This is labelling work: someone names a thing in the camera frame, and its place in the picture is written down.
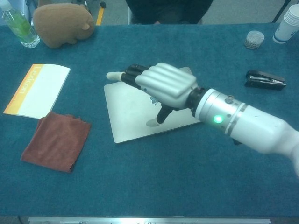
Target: person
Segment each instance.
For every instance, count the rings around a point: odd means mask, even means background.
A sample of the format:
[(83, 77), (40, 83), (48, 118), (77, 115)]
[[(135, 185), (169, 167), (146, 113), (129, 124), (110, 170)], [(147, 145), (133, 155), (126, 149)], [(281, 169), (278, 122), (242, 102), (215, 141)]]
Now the person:
[(198, 24), (213, 0), (126, 0), (133, 23)]

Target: green led light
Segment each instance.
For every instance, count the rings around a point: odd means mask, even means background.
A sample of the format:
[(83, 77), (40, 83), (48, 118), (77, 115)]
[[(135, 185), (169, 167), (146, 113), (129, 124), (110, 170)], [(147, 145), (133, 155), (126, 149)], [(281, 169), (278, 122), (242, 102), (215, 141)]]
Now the green led light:
[(220, 115), (215, 115), (213, 120), (215, 123), (220, 124), (223, 121), (223, 118)]

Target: stapler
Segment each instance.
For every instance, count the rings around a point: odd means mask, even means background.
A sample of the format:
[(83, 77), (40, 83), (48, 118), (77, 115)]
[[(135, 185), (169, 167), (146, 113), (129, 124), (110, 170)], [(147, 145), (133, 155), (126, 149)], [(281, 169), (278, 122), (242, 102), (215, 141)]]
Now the stapler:
[(247, 87), (282, 90), (286, 86), (283, 77), (263, 71), (249, 70), (246, 74), (246, 79), (245, 86)]

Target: apple logo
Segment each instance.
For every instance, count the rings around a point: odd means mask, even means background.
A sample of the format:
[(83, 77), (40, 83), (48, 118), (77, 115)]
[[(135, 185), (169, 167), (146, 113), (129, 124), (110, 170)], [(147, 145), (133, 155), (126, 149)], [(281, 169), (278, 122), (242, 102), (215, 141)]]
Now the apple logo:
[(150, 97), (149, 99), (151, 100), (152, 104), (155, 104), (155, 106), (157, 105), (157, 103), (159, 103), (159, 101), (154, 97)]

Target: laptop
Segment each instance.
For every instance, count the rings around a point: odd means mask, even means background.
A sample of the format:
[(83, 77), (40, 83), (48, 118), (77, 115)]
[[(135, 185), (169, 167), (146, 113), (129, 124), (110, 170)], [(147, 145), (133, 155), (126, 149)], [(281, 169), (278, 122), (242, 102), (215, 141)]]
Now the laptop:
[[(181, 68), (191, 74), (188, 67)], [(146, 123), (155, 119), (161, 103), (135, 87), (123, 82), (104, 86), (108, 114), (115, 143), (159, 134), (176, 128), (199, 123), (190, 109), (173, 111), (165, 122), (156, 127)]]

